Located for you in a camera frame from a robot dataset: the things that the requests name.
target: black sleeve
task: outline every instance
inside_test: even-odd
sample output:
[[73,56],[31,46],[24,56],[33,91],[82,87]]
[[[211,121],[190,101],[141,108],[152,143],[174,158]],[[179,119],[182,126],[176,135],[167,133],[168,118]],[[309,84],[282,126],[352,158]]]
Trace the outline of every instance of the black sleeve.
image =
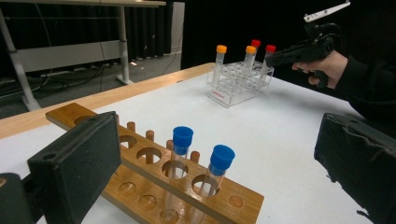
[[395,127],[395,66],[380,61],[366,65],[349,56],[335,90],[343,92],[350,105],[369,121]]

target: white table surface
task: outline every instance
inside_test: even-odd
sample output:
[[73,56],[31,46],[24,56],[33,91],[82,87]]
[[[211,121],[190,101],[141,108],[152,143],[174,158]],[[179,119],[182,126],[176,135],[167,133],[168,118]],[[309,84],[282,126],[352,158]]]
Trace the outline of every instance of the white table surface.
[[[213,146],[231,147],[236,156],[226,177],[264,196],[257,223],[372,223],[314,160],[325,112],[361,118],[348,102],[272,78],[266,93],[225,108],[205,95],[205,80],[202,75],[94,111],[116,111],[122,126],[134,121],[143,136],[153,130],[162,146],[176,126],[192,128],[190,151],[201,153],[203,166]],[[24,178],[27,159],[63,133],[50,124],[0,140],[0,173]],[[136,222],[99,197],[83,223]]]

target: blue cap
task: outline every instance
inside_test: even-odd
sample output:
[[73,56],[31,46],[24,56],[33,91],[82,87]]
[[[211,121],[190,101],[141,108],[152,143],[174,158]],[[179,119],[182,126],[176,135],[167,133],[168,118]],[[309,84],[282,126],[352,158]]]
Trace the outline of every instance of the blue cap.
[[233,158],[235,158],[235,153],[232,149],[224,145],[215,146],[210,157],[212,174],[224,175],[225,171],[230,168]]
[[189,147],[194,132],[191,128],[179,126],[174,129],[173,143],[177,147]]

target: hand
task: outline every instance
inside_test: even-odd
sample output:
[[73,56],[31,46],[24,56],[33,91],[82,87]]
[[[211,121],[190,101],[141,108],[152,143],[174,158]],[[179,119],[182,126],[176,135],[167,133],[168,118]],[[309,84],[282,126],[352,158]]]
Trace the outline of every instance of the hand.
[[[316,70],[324,72],[328,77],[328,88],[334,89],[344,73],[347,66],[347,58],[337,51],[332,51],[325,59],[311,63],[294,63],[291,69],[302,69],[304,73],[315,72]],[[317,85],[319,78],[311,76],[308,79],[309,84]]]

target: wooden test tube rack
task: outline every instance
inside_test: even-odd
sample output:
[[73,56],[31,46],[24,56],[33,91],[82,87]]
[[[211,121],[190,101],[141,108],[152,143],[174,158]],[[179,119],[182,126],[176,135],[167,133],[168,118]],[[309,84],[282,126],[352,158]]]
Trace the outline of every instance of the wooden test tube rack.
[[[69,130],[94,115],[73,103],[48,112],[46,117]],[[146,132],[146,137],[137,134],[133,122],[128,123],[128,128],[119,125],[121,166],[102,192],[103,197],[139,223],[189,223],[192,207],[207,214],[204,223],[256,223],[264,200],[262,195],[225,177],[215,196],[199,196],[194,192],[194,183],[202,181],[206,168],[184,160],[187,175],[168,178],[164,173],[171,150],[156,144],[153,135],[153,131]],[[165,195],[169,193],[177,196],[173,204],[176,215],[163,221]]]

